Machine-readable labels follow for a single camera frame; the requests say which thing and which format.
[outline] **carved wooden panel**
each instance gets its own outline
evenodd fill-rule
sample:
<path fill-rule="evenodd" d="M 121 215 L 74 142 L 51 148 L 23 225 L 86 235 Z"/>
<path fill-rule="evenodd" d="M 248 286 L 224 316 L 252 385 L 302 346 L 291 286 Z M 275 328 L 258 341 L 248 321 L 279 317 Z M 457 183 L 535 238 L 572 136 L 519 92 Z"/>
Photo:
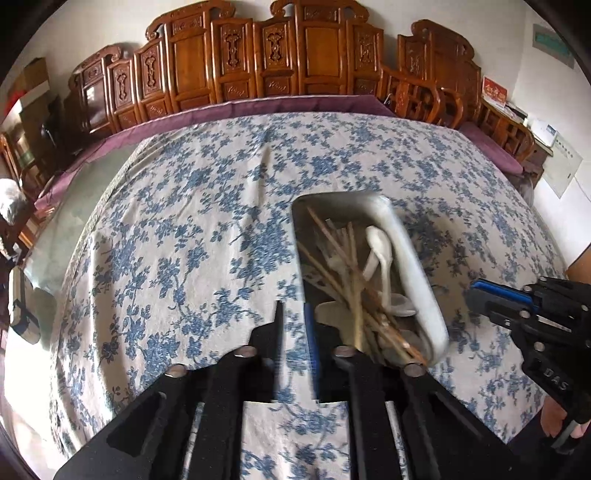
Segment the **carved wooden panel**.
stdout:
<path fill-rule="evenodd" d="M 156 100 L 146 104 L 146 112 L 148 114 L 148 120 L 154 120 L 166 116 L 166 105 L 164 99 Z"/>
<path fill-rule="evenodd" d="M 109 66 L 109 78 L 111 79 L 111 97 L 114 103 L 114 109 L 131 104 L 133 99 L 131 85 L 132 66 L 130 60 L 123 60 L 116 66 Z"/>
<path fill-rule="evenodd" d="M 116 131 L 141 122 L 135 92 L 133 59 L 118 60 L 107 67 L 107 103 Z"/>
<path fill-rule="evenodd" d="M 107 66 L 118 61 L 121 49 L 115 45 L 102 48 L 81 62 L 72 72 L 68 85 L 73 95 L 73 115 L 82 118 L 80 131 L 93 137 L 105 137 L 117 131 L 109 109 Z"/>
<path fill-rule="evenodd" d="M 412 37 L 398 36 L 399 69 L 458 92 L 473 118 L 479 110 L 481 85 L 470 42 L 430 20 L 413 23 L 411 31 Z"/>
<path fill-rule="evenodd" d="M 413 37 L 398 36 L 398 68 L 415 77 L 427 78 L 426 58 L 427 44 L 414 41 Z"/>
<path fill-rule="evenodd" d="M 97 80 L 99 78 L 99 76 L 102 76 L 102 74 L 103 74 L 102 62 L 99 60 L 96 63 L 94 63 L 93 65 L 91 65 L 90 67 L 88 67 L 87 69 L 84 69 L 84 71 L 82 72 L 84 86 L 87 86 L 89 83 L 94 82 L 95 80 Z"/>
<path fill-rule="evenodd" d="M 220 20 L 231 18 L 235 11 L 230 2 L 223 0 L 199 2 L 160 15 L 146 30 L 147 38 L 157 38 L 159 28 L 164 29 L 165 63 L 174 112 L 192 108 L 188 105 L 201 105 L 204 98 L 207 103 L 217 102 L 213 81 L 213 9 L 219 13 Z M 230 48 L 234 48 L 234 43 L 230 43 Z M 228 67 L 237 61 L 233 56 Z"/>
<path fill-rule="evenodd" d="M 116 119 L 119 122 L 119 125 L 121 126 L 121 130 L 125 130 L 126 128 L 130 127 L 135 127 L 136 125 L 138 125 L 138 123 L 140 123 L 133 110 L 117 114 Z"/>
<path fill-rule="evenodd" d="M 168 80 L 164 67 L 164 40 L 156 38 L 134 53 L 134 75 L 138 111 L 142 122 L 153 118 L 147 105 L 163 100 L 165 113 L 173 113 L 168 92 Z"/>
<path fill-rule="evenodd" d="M 293 18 L 254 24 L 256 91 L 260 98 L 298 95 L 296 26 Z"/>
<path fill-rule="evenodd" d="M 348 21 L 347 46 L 347 93 L 375 95 L 384 50 L 384 31 L 368 24 Z"/>
<path fill-rule="evenodd" d="M 383 34 L 355 0 L 277 0 L 256 23 L 234 13 L 225 0 L 186 5 L 156 18 L 126 59 L 109 46 L 81 62 L 66 102 L 73 130 L 104 136 L 256 96 L 378 91 Z"/>
<path fill-rule="evenodd" d="M 218 102 L 255 98 L 252 20 L 214 20 L 213 77 Z"/>
<path fill-rule="evenodd" d="M 276 18 L 285 15 L 284 8 L 293 4 L 297 26 L 298 89 L 306 93 L 345 94 L 349 77 L 345 10 L 352 20 L 363 24 L 368 11 L 350 0 L 277 0 L 271 5 Z"/>
<path fill-rule="evenodd" d="M 162 91 L 160 47 L 161 43 L 151 46 L 138 56 L 139 67 L 142 73 L 142 96 Z"/>

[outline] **cardboard box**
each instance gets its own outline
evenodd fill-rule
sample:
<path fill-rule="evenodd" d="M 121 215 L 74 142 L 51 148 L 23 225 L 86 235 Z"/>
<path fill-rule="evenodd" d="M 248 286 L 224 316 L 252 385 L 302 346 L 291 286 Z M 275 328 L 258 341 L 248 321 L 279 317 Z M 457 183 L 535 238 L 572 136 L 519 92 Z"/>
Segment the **cardboard box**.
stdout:
<path fill-rule="evenodd" d="M 35 59 L 29 65 L 24 67 L 17 79 L 14 80 L 12 86 L 8 90 L 8 98 L 10 98 L 15 92 L 20 92 L 22 90 L 28 92 L 46 80 L 49 80 L 49 76 L 47 75 L 45 58 Z"/>

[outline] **wooden chopstick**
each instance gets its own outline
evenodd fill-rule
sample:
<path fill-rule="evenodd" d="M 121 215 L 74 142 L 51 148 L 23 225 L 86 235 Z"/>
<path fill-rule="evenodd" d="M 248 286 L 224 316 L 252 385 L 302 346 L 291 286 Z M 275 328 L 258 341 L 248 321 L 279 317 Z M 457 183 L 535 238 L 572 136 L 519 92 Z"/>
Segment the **wooden chopstick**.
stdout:
<path fill-rule="evenodd" d="M 351 252 L 351 260 L 355 266 L 357 262 L 357 245 L 355 242 L 355 232 L 353 231 L 353 224 L 347 224 L 347 233 L 345 237 L 349 238 L 349 249 Z M 357 350 L 363 349 L 363 306 L 361 305 L 361 288 L 357 275 L 351 275 L 351 313 L 353 313 L 353 344 Z"/>

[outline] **white spoon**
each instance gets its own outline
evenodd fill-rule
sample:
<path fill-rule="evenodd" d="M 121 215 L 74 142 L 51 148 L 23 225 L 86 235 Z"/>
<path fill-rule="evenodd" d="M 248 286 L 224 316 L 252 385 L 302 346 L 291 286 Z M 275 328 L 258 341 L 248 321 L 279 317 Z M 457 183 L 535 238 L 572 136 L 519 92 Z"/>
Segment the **white spoon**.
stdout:
<path fill-rule="evenodd" d="M 363 269 L 363 277 L 365 281 L 371 280 L 371 278 L 374 276 L 375 269 L 378 268 L 378 264 L 378 257 L 375 256 L 373 250 L 370 250 L 368 260 L 365 263 L 365 268 Z"/>
<path fill-rule="evenodd" d="M 382 271 L 382 308 L 389 312 L 392 307 L 390 289 L 390 266 L 392 265 L 392 244 L 388 235 L 376 226 L 365 229 L 369 247 L 378 257 L 380 270 Z"/>

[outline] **red sign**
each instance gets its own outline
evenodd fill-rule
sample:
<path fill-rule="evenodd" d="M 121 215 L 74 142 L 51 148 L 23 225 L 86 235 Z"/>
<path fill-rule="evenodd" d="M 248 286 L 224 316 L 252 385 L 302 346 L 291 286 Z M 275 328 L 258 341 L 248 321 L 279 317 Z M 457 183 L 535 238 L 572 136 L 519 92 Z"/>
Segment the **red sign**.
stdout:
<path fill-rule="evenodd" d="M 482 94 L 487 102 L 495 103 L 501 108 L 505 107 L 505 103 L 507 102 L 507 89 L 499 85 L 497 82 L 493 82 L 488 77 L 484 77 Z"/>

